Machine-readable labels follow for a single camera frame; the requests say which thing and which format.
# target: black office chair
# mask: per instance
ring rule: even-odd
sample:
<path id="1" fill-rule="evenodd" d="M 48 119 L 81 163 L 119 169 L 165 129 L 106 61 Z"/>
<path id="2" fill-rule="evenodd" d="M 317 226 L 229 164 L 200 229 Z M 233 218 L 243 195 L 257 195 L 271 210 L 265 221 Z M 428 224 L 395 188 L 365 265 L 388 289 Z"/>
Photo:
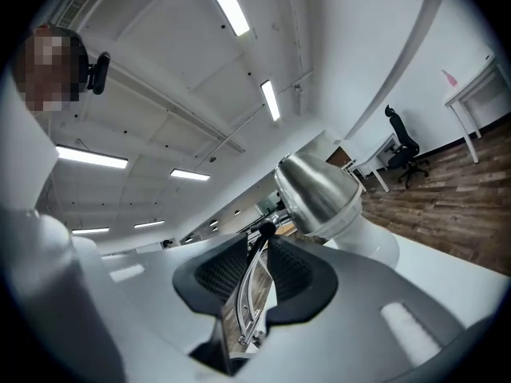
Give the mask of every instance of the black office chair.
<path id="1" fill-rule="evenodd" d="M 414 160 L 419 152 L 418 144 L 408 135 L 401 117 L 389 105 L 385 108 L 385 115 L 390 118 L 390 124 L 392 124 L 399 142 L 401 142 L 397 149 L 392 149 L 394 156 L 389 160 L 389 168 L 405 168 L 406 172 L 399 176 L 398 182 L 401 183 L 401 179 L 406 176 L 405 187 L 410 188 L 408 182 L 410 182 L 414 173 L 424 173 L 425 177 L 430 175 L 427 171 L 419 168 L 421 164 L 430 164 L 430 162 L 428 160 L 421 160 L 420 162 Z"/>

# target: ceiling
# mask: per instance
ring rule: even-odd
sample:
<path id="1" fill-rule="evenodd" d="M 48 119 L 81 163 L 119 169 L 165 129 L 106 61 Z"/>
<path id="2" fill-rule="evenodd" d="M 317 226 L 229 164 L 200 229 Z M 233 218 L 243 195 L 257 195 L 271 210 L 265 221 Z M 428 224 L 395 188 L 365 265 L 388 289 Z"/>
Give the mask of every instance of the ceiling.
<path id="1" fill-rule="evenodd" d="M 109 227 L 95 237 L 101 245 L 140 234 L 133 225 L 157 219 L 165 220 L 163 238 L 185 236 L 193 227 L 183 223 L 215 201 L 247 158 L 310 118 L 305 0 L 238 2 L 251 27 L 240 37 L 215 0 L 86 0 L 69 27 L 92 60 L 111 54 L 105 92 L 86 93 L 71 112 L 45 113 L 39 122 L 55 144 L 129 163 L 117 170 L 57 162 L 42 204 L 69 229 Z M 268 79 L 279 123 L 259 87 Z M 211 179 L 174 179 L 174 168 Z M 176 228 L 181 234 L 172 234 Z"/>

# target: ceiling light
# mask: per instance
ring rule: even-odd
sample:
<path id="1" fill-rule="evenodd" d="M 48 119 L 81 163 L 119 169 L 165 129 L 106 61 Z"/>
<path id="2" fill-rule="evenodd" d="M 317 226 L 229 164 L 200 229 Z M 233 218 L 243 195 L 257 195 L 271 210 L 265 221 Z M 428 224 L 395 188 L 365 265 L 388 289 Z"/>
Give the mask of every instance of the ceiling light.
<path id="1" fill-rule="evenodd" d="M 137 224 L 137 225 L 135 225 L 134 227 L 135 227 L 135 228 L 151 227 L 151 226 L 156 226 L 157 224 L 163 224 L 163 223 L 164 223 L 164 220 L 161 220 L 161 221 L 152 221 L 151 223 Z"/>
<path id="2" fill-rule="evenodd" d="M 266 81 L 261 85 L 261 89 L 263 90 L 264 97 L 266 98 L 266 103 L 268 104 L 268 108 L 270 109 L 271 117 L 273 120 L 277 120 L 280 118 L 279 106 L 277 105 L 277 100 L 275 99 L 275 94 L 273 93 L 273 87 L 271 86 L 270 81 Z"/>
<path id="3" fill-rule="evenodd" d="M 88 230 L 73 230 L 73 234 L 94 234 L 94 233 L 108 233 L 109 228 L 90 228 Z"/>
<path id="4" fill-rule="evenodd" d="M 231 27 L 237 36 L 245 34 L 250 30 L 247 20 L 241 11 L 240 4 L 237 0 L 216 0 L 227 17 L 227 20 L 231 23 Z"/>
<path id="5" fill-rule="evenodd" d="M 185 170 L 174 169 L 170 176 L 181 177 L 182 179 L 201 180 L 205 182 L 209 179 L 208 175 L 200 175 L 199 173 L 186 172 Z"/>
<path id="6" fill-rule="evenodd" d="M 60 159 L 74 160 L 76 162 L 83 162 L 89 164 L 98 164 L 100 166 L 107 166 L 109 168 L 124 169 L 128 164 L 127 159 L 121 159 L 119 157 L 111 157 L 101 155 L 100 153 L 87 152 L 84 150 L 68 148 L 58 144 L 55 146 Z"/>

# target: pink object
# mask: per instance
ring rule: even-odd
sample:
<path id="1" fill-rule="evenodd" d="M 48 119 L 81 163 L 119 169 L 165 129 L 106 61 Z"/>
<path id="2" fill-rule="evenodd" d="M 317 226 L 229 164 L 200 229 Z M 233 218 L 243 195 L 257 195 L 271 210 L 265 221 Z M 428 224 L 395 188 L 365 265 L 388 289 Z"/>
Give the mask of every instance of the pink object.
<path id="1" fill-rule="evenodd" d="M 449 74 L 447 71 L 445 71 L 444 69 L 442 70 L 442 72 L 444 73 L 444 75 L 447 77 L 447 81 L 452 85 L 452 86 L 456 86 L 458 84 L 458 81 L 456 81 L 456 78 L 454 78 L 451 74 Z"/>

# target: office chair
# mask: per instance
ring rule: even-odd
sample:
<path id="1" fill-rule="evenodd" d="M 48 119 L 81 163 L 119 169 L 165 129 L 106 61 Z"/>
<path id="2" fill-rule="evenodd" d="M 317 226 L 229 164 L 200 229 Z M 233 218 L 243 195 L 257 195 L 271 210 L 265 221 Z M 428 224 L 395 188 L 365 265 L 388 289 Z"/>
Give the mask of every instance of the office chair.
<path id="1" fill-rule="evenodd" d="M 405 187 L 410 188 L 408 183 L 414 173 L 424 173 L 425 177 L 430 175 L 427 171 L 419 168 L 420 165 L 430 164 L 430 162 L 428 160 L 420 162 L 414 160 L 419 152 L 418 144 L 408 135 L 401 117 L 389 105 L 385 108 L 385 115 L 390 118 L 390 124 L 392 124 L 396 135 L 398 135 L 399 142 L 401 142 L 397 149 L 392 150 L 394 156 L 389 160 L 389 168 L 405 168 L 406 172 L 399 176 L 398 183 L 401 183 L 401 179 L 406 176 Z"/>

